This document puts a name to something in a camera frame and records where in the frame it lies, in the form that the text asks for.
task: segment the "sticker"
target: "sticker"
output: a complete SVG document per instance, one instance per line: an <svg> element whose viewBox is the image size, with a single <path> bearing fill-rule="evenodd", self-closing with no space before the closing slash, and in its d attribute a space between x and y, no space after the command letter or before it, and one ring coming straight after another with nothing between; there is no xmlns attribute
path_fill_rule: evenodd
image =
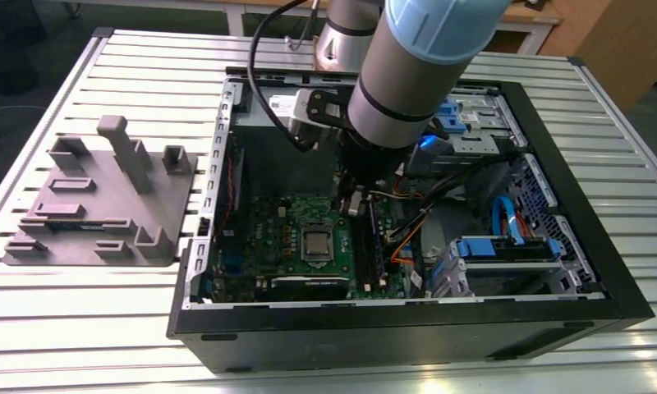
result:
<svg viewBox="0 0 657 394"><path fill-rule="evenodd" d="M411 282L414 283L415 287L418 287L418 290L419 290L423 280L421 279L421 275L418 275L418 273L415 271L411 271L410 279L411 279Z"/></svg>
<svg viewBox="0 0 657 394"><path fill-rule="evenodd" d="M278 117L290 117L294 113L294 96L273 96L269 99L270 108Z"/></svg>

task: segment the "aluminum extrusion table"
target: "aluminum extrusion table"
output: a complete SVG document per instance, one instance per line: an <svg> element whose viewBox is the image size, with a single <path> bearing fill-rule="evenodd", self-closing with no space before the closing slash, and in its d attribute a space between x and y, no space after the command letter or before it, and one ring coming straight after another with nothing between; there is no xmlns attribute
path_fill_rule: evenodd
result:
<svg viewBox="0 0 657 394"><path fill-rule="evenodd" d="M126 116L129 133L150 152L183 144L199 154L193 188L202 187L223 68L245 65L247 47L246 38L125 30L89 41L0 186L0 389L657 392L657 317L527 361L214 376L165 337L177 263L169 268L1 263L53 165L46 148L69 134L90 149L106 146L94 135L101 115ZM279 40L262 41L257 60L259 67L290 69L310 69L313 62L310 48L289 53ZM657 314L657 159L586 68L563 58L483 53L463 77L523 85ZM190 194L189 210L199 196ZM193 228L186 220L182 231Z"/></svg>

